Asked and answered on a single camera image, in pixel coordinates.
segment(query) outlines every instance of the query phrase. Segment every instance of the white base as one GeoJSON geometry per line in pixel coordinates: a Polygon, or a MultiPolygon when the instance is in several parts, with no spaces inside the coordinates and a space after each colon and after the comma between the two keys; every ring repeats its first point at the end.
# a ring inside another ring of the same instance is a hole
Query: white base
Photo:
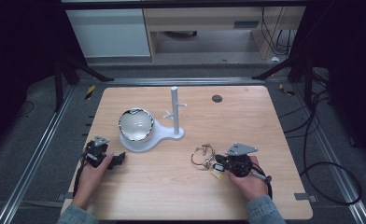
{"type": "Polygon", "coordinates": [[[159,142],[163,140],[180,140],[184,135],[184,130],[179,128],[179,133],[175,134],[174,128],[162,126],[154,119],[153,134],[145,142],[135,142],[127,139],[120,134],[120,141],[122,145],[132,152],[146,152],[154,148],[159,142]]]}

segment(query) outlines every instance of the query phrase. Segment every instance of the vertical white pole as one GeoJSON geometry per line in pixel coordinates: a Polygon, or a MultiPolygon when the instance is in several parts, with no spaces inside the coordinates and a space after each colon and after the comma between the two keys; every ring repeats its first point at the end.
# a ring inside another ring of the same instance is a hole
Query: vertical white pole
{"type": "Polygon", "coordinates": [[[175,134],[179,134],[179,109],[177,108],[178,107],[177,86],[171,88],[171,94],[172,94],[172,109],[174,113],[172,119],[174,120],[175,134]]]}

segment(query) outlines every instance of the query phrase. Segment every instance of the metal bracket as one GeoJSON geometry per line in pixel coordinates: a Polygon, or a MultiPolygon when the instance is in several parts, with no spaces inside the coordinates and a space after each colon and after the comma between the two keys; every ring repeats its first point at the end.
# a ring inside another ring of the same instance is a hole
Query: metal bracket
{"type": "Polygon", "coordinates": [[[57,196],[58,202],[63,202],[65,199],[73,199],[73,192],[60,193],[57,196]]]}
{"type": "Polygon", "coordinates": [[[95,142],[95,146],[96,147],[99,147],[99,146],[101,146],[103,144],[106,144],[106,143],[110,142],[110,139],[103,138],[101,136],[95,135],[94,142],[95,142]]]}
{"type": "Polygon", "coordinates": [[[297,201],[308,200],[310,203],[317,203],[319,200],[316,195],[308,195],[307,193],[294,193],[297,201]]]}
{"type": "Polygon", "coordinates": [[[226,155],[228,156],[242,156],[247,153],[257,152],[259,151],[256,147],[250,147],[240,143],[234,143],[229,150],[226,151],[226,155]]]}

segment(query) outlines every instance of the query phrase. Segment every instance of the human hand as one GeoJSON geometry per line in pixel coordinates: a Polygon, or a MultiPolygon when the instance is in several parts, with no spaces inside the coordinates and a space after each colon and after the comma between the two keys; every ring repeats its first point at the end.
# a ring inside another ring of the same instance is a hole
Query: human hand
{"type": "Polygon", "coordinates": [[[99,164],[97,168],[92,167],[89,163],[83,167],[72,205],[87,210],[90,199],[101,183],[105,170],[112,159],[113,154],[109,154],[102,160],[102,163],[99,164]]]}
{"type": "MultiPolygon", "coordinates": [[[[250,156],[250,159],[253,163],[259,165],[259,162],[255,156],[250,156]]],[[[239,187],[248,201],[251,201],[261,195],[268,194],[265,182],[254,175],[249,174],[245,177],[236,177],[232,172],[229,172],[228,177],[239,187]]]]}

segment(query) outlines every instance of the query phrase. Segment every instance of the metal frame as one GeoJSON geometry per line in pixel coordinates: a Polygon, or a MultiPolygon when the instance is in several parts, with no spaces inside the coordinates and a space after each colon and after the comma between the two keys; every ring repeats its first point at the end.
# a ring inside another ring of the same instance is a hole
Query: metal frame
{"type": "Polygon", "coordinates": [[[330,0],[175,0],[124,1],[40,4],[40,7],[59,7],[65,10],[181,8],[181,7],[305,7],[330,0]]]}

